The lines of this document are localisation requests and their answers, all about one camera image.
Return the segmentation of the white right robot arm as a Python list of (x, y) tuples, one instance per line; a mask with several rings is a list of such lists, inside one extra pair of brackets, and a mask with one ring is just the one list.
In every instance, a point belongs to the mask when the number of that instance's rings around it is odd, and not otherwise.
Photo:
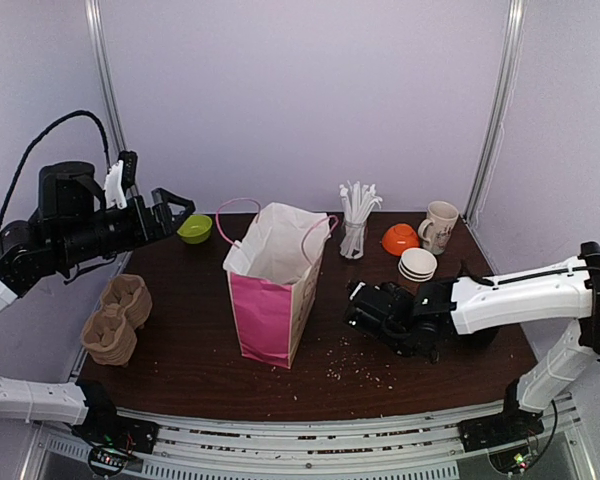
[(507, 388), (505, 410), (493, 419), (499, 440), (515, 440), (551, 401), (600, 361), (600, 245), (576, 256), (512, 274), (430, 280), (416, 293), (394, 282), (348, 286), (344, 322), (404, 357), (436, 361), (446, 335), (474, 337), (504, 325), (564, 319), (566, 330), (528, 373)]

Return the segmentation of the white pink paper bag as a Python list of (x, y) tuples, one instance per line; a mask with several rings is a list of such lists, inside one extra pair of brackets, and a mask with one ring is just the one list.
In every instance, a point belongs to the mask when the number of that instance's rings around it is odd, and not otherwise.
[(241, 355), (289, 369), (314, 305), (325, 245), (338, 218), (272, 202), (259, 205), (223, 261)]

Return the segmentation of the stack of brown paper cups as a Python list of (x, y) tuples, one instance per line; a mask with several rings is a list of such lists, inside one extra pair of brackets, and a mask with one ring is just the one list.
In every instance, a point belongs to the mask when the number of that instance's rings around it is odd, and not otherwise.
[(438, 262), (436, 257), (422, 248), (410, 248), (405, 250), (398, 263), (398, 271), (408, 280), (414, 282), (426, 282), (430, 280)]

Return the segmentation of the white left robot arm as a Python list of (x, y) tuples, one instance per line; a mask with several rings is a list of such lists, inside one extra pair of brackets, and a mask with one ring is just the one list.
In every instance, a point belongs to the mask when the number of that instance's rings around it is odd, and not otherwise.
[[(85, 161), (41, 169), (32, 215), (0, 228), (0, 320), (22, 327), (41, 319), (42, 310), (27, 312), (24, 298), (47, 277), (72, 281), (88, 272), (90, 261), (111, 261), (176, 233), (194, 212), (194, 202), (163, 188), (152, 191), (151, 205), (129, 195), (134, 168), (133, 160), (120, 158), (103, 185)], [(0, 377), (0, 420), (85, 425), (101, 443), (113, 444), (124, 433), (115, 414), (99, 385)]]

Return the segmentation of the stack of pulp cup carriers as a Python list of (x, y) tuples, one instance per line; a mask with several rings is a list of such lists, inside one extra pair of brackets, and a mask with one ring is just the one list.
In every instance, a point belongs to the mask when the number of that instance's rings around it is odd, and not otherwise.
[(82, 346), (98, 365), (127, 366), (137, 345), (136, 331), (144, 327), (152, 307), (141, 276), (116, 276), (106, 285), (99, 308), (82, 329)]

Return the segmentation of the stack of black cup lids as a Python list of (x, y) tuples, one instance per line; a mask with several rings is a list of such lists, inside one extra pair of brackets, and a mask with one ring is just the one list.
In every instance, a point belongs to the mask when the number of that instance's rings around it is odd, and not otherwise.
[(494, 341), (498, 332), (498, 327), (477, 331), (467, 336), (466, 343), (476, 349), (487, 348)]

